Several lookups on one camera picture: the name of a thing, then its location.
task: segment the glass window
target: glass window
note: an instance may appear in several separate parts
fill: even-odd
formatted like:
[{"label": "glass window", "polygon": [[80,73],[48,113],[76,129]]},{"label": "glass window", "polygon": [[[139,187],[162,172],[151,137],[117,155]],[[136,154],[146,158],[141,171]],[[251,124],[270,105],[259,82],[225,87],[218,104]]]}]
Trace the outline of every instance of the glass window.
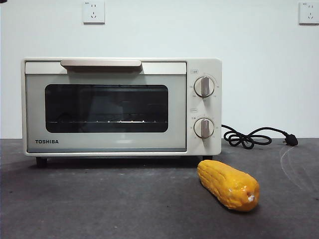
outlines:
[{"label": "glass window", "polygon": [[164,85],[48,85],[45,123],[52,133],[165,132],[168,89]]}]

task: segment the oven foot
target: oven foot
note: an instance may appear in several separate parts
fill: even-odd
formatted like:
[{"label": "oven foot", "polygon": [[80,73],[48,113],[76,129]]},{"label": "oven foot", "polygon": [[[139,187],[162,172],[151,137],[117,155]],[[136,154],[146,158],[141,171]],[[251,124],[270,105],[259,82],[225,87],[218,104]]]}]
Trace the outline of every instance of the oven foot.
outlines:
[{"label": "oven foot", "polygon": [[47,167],[47,163],[48,163],[47,158],[36,157],[35,159],[36,159],[36,166],[38,168],[46,168]]},{"label": "oven foot", "polygon": [[205,155],[205,156],[203,156],[203,160],[213,160],[213,156],[212,155]]}]

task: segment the oven door handle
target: oven door handle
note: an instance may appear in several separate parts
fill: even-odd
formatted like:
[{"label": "oven door handle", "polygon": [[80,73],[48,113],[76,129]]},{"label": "oven door handle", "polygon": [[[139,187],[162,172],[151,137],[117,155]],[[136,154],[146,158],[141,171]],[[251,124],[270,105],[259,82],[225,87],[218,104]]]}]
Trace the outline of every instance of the oven door handle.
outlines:
[{"label": "oven door handle", "polygon": [[141,72],[140,60],[62,60],[61,66],[74,72]]}]

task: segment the toaster oven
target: toaster oven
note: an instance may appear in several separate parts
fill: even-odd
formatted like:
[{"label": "toaster oven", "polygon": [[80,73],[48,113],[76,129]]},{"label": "toaster oven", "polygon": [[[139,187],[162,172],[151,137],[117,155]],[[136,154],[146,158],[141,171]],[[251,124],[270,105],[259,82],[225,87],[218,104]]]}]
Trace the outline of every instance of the toaster oven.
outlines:
[{"label": "toaster oven", "polygon": [[24,59],[24,153],[219,154],[221,72],[211,58]]}]

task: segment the toshiba logo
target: toshiba logo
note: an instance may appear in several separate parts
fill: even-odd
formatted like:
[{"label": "toshiba logo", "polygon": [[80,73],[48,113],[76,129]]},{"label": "toshiba logo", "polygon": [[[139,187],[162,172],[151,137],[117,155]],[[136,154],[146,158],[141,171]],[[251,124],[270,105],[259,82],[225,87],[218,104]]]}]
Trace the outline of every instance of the toshiba logo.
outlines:
[{"label": "toshiba logo", "polygon": [[57,139],[36,139],[35,143],[59,143]]}]

